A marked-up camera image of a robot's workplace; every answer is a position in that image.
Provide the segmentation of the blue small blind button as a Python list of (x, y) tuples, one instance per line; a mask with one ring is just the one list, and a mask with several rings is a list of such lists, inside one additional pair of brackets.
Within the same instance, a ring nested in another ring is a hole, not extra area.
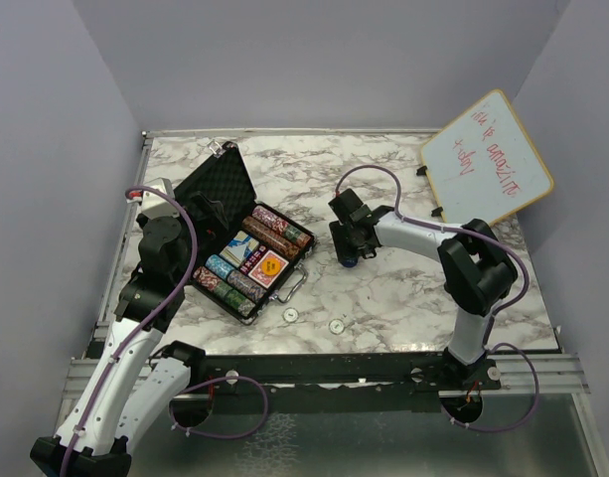
[(356, 257), (348, 257), (341, 261), (341, 264), (346, 268), (355, 267), (359, 263)]

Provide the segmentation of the clear triangular card cutter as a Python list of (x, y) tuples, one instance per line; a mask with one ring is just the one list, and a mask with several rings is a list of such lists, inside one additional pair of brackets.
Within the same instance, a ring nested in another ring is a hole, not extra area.
[(258, 248), (259, 242), (248, 236), (244, 239), (233, 239), (229, 245), (232, 256), (242, 264)]

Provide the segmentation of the light blue poker chip stack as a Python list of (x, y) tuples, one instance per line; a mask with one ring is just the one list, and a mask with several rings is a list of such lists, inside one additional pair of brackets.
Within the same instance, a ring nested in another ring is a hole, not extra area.
[(212, 254), (206, 261), (205, 267), (221, 280), (227, 280), (236, 268), (217, 254)]

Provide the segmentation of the red white poker chip stack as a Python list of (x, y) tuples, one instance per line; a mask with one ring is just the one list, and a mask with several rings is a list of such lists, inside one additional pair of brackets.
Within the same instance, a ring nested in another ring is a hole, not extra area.
[(210, 292), (213, 292), (221, 282), (221, 279), (217, 275), (203, 266), (196, 270), (194, 279), (199, 286)]

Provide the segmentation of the red playing card deck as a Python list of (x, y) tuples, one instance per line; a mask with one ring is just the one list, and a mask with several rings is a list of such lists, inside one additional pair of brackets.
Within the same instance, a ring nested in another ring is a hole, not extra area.
[(252, 267), (248, 276), (264, 288), (270, 288), (288, 264), (287, 259), (270, 250)]

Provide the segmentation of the orange big blind button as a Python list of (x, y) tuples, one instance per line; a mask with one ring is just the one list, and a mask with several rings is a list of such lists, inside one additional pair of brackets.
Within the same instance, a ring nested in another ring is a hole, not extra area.
[(266, 276), (277, 275), (282, 268), (278, 260), (268, 259), (261, 264), (261, 270)]

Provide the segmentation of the brown poker chip stack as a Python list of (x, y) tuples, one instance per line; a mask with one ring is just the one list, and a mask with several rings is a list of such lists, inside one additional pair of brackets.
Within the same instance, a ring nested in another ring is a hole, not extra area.
[(264, 224), (253, 217), (246, 217), (241, 223), (242, 229), (258, 239), (265, 235)]

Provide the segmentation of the grey poker chip stack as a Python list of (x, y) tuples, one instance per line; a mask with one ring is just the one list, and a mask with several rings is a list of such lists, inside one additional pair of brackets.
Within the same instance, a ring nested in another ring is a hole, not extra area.
[(275, 221), (279, 220), (278, 216), (275, 216), (271, 211), (260, 205), (257, 205), (253, 209), (251, 215), (259, 222), (271, 228), (275, 224)]

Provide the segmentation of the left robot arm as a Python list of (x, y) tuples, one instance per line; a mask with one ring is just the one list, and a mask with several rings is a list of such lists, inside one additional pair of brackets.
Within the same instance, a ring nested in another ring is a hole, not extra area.
[(47, 476), (125, 476), (143, 436), (180, 390), (204, 383), (206, 369), (192, 358), (165, 358), (136, 383), (185, 299), (197, 268), (198, 235), (188, 212), (165, 185), (134, 186), (125, 197), (148, 217), (143, 231), (150, 255), (124, 289), (94, 371), (70, 415), (54, 435), (34, 443), (31, 460)]

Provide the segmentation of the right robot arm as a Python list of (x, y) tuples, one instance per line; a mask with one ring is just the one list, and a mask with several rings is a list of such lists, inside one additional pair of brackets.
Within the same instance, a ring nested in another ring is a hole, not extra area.
[(445, 290), (458, 310), (454, 332), (442, 365), (444, 381), (464, 389), (479, 374), (477, 362), (485, 345), (498, 303), (507, 297), (518, 278), (507, 250), (487, 223), (473, 220), (446, 227), (434, 222), (404, 218), (393, 207), (370, 209), (351, 189), (332, 199), (337, 219), (329, 224), (338, 262), (354, 267), (377, 256), (380, 247), (406, 250), (440, 263)]

